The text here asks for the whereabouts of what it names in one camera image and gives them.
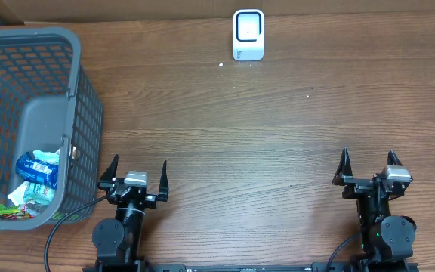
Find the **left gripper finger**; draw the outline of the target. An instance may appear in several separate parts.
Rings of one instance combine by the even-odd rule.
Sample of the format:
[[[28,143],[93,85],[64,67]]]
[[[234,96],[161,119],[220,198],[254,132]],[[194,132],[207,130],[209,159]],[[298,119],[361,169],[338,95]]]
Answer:
[[[158,196],[168,196],[169,195],[169,185],[167,176],[167,161],[163,162],[162,173],[159,181],[159,194]]]
[[[100,176],[100,181],[111,181],[115,176],[118,168],[119,155],[113,157],[112,162],[104,173]]]

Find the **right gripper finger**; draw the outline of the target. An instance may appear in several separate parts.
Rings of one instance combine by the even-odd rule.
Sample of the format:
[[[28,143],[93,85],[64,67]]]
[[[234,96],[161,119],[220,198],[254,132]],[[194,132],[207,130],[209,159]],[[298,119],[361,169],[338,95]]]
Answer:
[[[390,150],[387,154],[387,164],[390,166],[403,166],[400,162],[396,152],[394,150]]]
[[[344,178],[352,178],[353,171],[351,168],[350,157],[348,153],[348,149],[345,147],[341,153],[341,159],[338,165],[338,168],[335,172],[334,179],[341,180]]]

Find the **blue cookie packet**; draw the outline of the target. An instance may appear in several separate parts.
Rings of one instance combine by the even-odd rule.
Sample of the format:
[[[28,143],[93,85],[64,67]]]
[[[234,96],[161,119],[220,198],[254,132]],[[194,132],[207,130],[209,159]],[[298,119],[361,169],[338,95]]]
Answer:
[[[59,167],[48,162],[32,158],[24,153],[16,162],[15,172],[25,181],[57,189]]]

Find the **mint green wipes packet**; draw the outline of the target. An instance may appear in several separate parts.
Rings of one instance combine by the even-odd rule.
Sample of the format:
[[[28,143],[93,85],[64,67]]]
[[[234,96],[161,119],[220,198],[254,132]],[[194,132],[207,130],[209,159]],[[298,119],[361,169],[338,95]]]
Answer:
[[[52,153],[34,150],[27,153],[30,153],[32,158],[48,162],[59,167],[60,154],[58,151]],[[55,195],[56,190],[46,187],[45,185],[25,181],[23,179],[23,183],[19,185],[13,192],[8,194],[8,199],[16,206],[26,204],[28,202],[36,202],[40,205],[47,206],[53,201]]]

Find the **green gummy candy bag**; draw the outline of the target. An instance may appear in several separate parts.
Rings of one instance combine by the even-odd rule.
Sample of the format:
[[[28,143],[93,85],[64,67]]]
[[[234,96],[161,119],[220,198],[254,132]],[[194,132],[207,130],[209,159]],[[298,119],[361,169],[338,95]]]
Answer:
[[[25,205],[5,206],[0,204],[0,218],[8,220],[30,219],[32,215],[28,213]]]

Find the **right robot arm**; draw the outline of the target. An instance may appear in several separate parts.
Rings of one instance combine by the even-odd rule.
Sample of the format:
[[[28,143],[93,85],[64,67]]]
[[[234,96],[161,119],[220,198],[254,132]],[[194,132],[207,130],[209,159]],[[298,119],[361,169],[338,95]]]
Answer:
[[[344,148],[332,184],[344,188],[344,199],[356,200],[359,231],[333,251],[326,270],[332,269],[336,255],[350,242],[360,238],[363,253],[354,255],[342,271],[414,271],[408,258],[413,256],[417,224],[403,215],[392,215],[390,201],[404,196],[413,182],[409,170],[390,150],[383,170],[370,179],[353,176],[348,149]]]

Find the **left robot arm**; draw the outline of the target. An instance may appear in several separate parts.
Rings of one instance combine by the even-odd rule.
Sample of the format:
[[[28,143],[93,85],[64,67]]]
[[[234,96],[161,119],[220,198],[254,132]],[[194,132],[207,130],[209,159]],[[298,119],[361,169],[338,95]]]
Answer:
[[[167,163],[162,166],[157,194],[147,192],[147,174],[129,171],[116,176],[119,157],[114,156],[100,176],[97,187],[106,192],[106,200],[116,206],[115,216],[100,221],[92,232],[97,254],[95,271],[151,271],[145,257],[138,255],[143,220],[147,209],[166,202],[169,195]]]

